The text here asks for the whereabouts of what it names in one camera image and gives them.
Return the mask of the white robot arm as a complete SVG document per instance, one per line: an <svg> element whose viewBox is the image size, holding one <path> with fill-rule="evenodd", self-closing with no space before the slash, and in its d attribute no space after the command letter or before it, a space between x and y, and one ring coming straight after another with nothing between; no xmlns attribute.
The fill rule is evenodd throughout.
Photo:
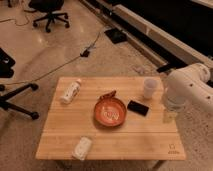
<svg viewBox="0 0 213 171"><path fill-rule="evenodd" d="M201 63L173 70L166 78L162 95L164 123L172 122L187 102L192 102L208 113L213 112L213 88L207 82L210 69Z"/></svg>

